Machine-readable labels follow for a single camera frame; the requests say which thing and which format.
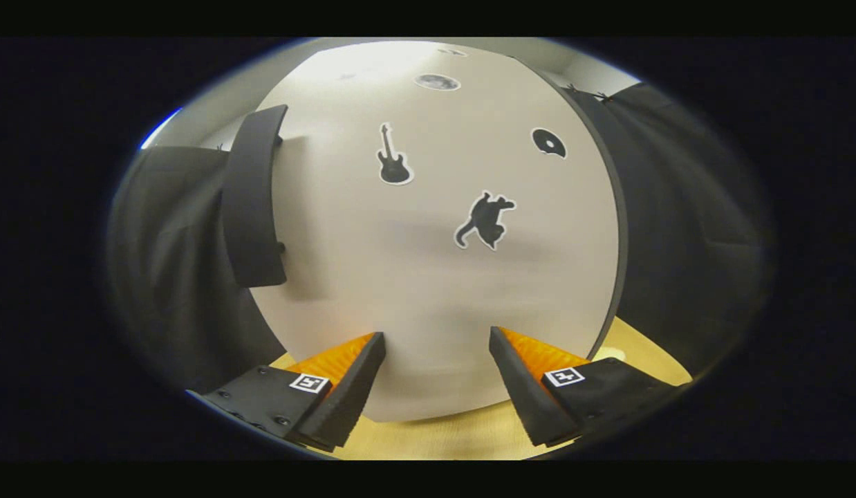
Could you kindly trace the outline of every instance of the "black bracket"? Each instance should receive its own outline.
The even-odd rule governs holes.
[[[286,272],[274,230],[271,172],[286,105],[251,113],[229,152],[222,189],[225,246],[241,287],[279,286]]]
[[[545,372],[540,385],[496,327],[489,348],[533,445],[552,447],[627,423],[677,389],[615,358]]]
[[[375,332],[335,389],[321,376],[261,365],[212,393],[188,393],[270,436],[331,452],[348,441],[383,360],[384,335]]]

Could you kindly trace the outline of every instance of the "wooden table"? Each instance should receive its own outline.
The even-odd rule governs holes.
[[[671,385],[691,382],[680,363],[633,327],[615,318],[595,360],[615,356]],[[271,366],[296,363],[289,354]],[[522,460],[572,441],[533,447],[510,400],[453,416],[414,422],[375,423],[361,416],[345,447],[315,453],[341,460]]]

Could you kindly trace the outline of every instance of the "white sticker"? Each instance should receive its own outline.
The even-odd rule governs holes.
[[[320,393],[320,390],[324,388],[327,382],[330,382],[330,379],[323,376],[302,374],[292,382],[290,387],[299,389],[299,391],[305,391],[306,393]]]
[[[564,385],[575,384],[575,382],[585,380],[585,376],[577,372],[573,367],[559,369],[558,371],[545,372],[545,376],[547,376],[548,380],[551,381],[551,384],[556,387],[563,387]]]
[[[391,123],[382,123],[380,127],[383,147],[375,154],[380,162],[378,177],[389,185],[406,185],[413,180],[413,170],[409,167],[407,155],[394,151],[391,139]]]
[[[497,196],[495,201],[491,201],[490,198],[492,193],[484,190],[483,195],[472,204],[468,221],[456,230],[453,241],[460,249],[468,249],[468,241],[465,237],[476,231],[481,242],[495,251],[500,240],[508,232],[508,228],[501,223],[501,212],[516,209],[517,203],[505,198],[504,195]]]
[[[413,81],[422,88],[437,91],[457,91],[462,87],[462,83],[444,75],[419,75]]]
[[[539,148],[542,154],[555,155],[562,160],[566,158],[566,145],[559,136],[544,127],[535,127],[530,130],[530,137],[533,144]]]

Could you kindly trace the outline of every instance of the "disc sticker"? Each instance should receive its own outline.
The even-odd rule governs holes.
[[[496,245],[503,239],[508,229],[501,223],[501,212],[517,208],[517,203],[505,199],[503,195],[491,201],[492,193],[484,190],[483,196],[472,204],[469,220],[456,231],[454,241],[460,249],[468,248],[468,237],[476,231],[481,241],[490,249],[496,250]]]
[[[468,57],[468,54],[466,54],[466,53],[460,53],[460,51],[459,51],[459,50],[456,50],[455,48],[438,48],[438,50],[437,50],[437,51],[438,51],[439,53],[447,53],[447,54],[450,54],[450,55],[457,55],[457,56],[459,56],[459,57]]]
[[[462,87],[462,83],[444,75],[419,75],[413,81],[422,88],[437,91],[457,91]]]
[[[378,150],[378,162],[381,164],[380,179],[389,185],[406,185],[413,180],[413,170],[407,165],[407,155],[398,152],[394,157],[394,145],[391,140],[391,123],[382,123],[380,134],[384,147]]]
[[[566,158],[566,147],[563,140],[543,127],[532,129],[532,141],[542,154],[554,154]]]

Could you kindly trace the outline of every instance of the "black panel edge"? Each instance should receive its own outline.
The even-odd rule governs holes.
[[[326,381],[317,393],[293,389],[290,382],[300,376],[298,372],[260,365],[201,397],[253,426],[262,425],[274,436],[291,441],[289,434],[308,418],[333,386]],[[287,422],[279,423],[276,417]]]
[[[333,393],[296,432],[323,445],[343,447],[364,411],[385,353],[384,334],[375,332]]]
[[[567,459],[573,457],[574,454],[579,454],[587,450],[591,450],[591,448],[596,448],[598,445],[602,445],[606,441],[621,439],[628,433],[631,433],[640,427],[645,427],[649,425],[651,421],[662,416],[668,410],[668,407],[681,397],[684,391],[684,385],[674,387],[669,391],[669,393],[663,394],[656,403],[652,404],[648,409],[641,413],[640,416],[627,417],[615,423],[608,423],[608,425],[596,427],[591,432],[581,435],[571,445],[565,445],[565,447],[562,448],[555,448],[554,450],[548,451],[548,453],[537,454],[536,456],[526,458],[526,460]]]
[[[602,384],[586,387],[588,391],[580,391],[583,383],[576,382],[565,387],[556,387],[548,376],[543,376],[542,384],[548,388],[555,400],[566,412],[583,426],[585,432],[595,431],[597,426],[618,423],[617,419],[604,419],[603,410],[613,407],[621,412],[620,416],[639,416],[649,405],[655,404],[674,389],[672,385],[663,382],[640,369],[634,368],[615,358],[606,358],[599,362],[588,363],[577,367],[577,372],[585,376],[585,382],[594,382],[601,378]],[[602,387],[602,397],[598,397]]]
[[[612,326],[612,321],[615,319],[615,313],[618,312],[618,303],[621,302],[622,291],[624,290],[624,276],[628,267],[628,217],[627,206],[624,201],[624,190],[622,189],[622,184],[619,181],[618,173],[615,169],[615,161],[612,158],[612,154],[609,152],[606,142],[603,140],[602,133],[599,132],[595,123],[588,119],[588,116],[585,111],[579,107],[579,104],[570,98],[570,96],[567,95],[566,92],[557,85],[557,83],[548,78],[548,76],[542,75],[542,73],[529,64],[523,62],[523,60],[517,59],[517,57],[511,57],[511,59],[523,64],[524,67],[535,73],[536,76],[539,76],[542,81],[547,82],[548,85],[550,85],[551,88],[553,88],[557,94],[560,95],[571,108],[573,108],[573,111],[576,111],[579,119],[585,123],[585,127],[587,127],[588,132],[591,133],[591,138],[597,145],[597,150],[601,155],[603,164],[605,164],[609,175],[609,183],[611,183],[612,186],[612,196],[615,199],[615,212],[617,212],[618,218],[618,266],[617,269],[615,269],[615,283],[612,288],[612,299],[609,302],[609,310],[607,312],[606,319],[603,321],[601,331],[599,332],[595,344],[591,347],[591,351],[588,352],[586,356],[587,360],[592,360],[593,357],[596,356],[597,351],[599,351],[599,348],[602,346],[603,341],[605,341],[609,328]]]
[[[219,406],[216,406],[212,401],[204,398],[200,394],[195,393],[191,389],[185,390],[185,393],[188,394],[192,399],[197,401],[201,407],[204,407],[206,410],[209,410],[213,414],[217,415],[219,418],[227,422],[231,422],[233,426],[237,427],[239,430],[247,434],[251,439],[255,439],[255,441],[259,441],[262,444],[268,444],[270,447],[281,447],[283,451],[292,452],[296,454],[296,456],[308,458],[309,460],[336,460],[329,456],[323,456],[323,454],[317,454],[312,451],[308,451],[307,448],[303,448],[301,445],[297,445],[290,441],[286,441],[285,439],[279,438],[269,432],[261,431],[260,429],[255,428],[253,425],[249,425],[249,423],[244,422],[243,420],[239,420],[236,417],[232,416],[225,410],[221,409]]]
[[[490,328],[489,351],[533,445],[557,445],[579,436],[573,419],[535,382],[498,327]]]
[[[249,114],[241,123],[228,157],[222,191],[225,245],[241,287],[286,282],[274,230],[271,173],[277,135],[287,106]]]

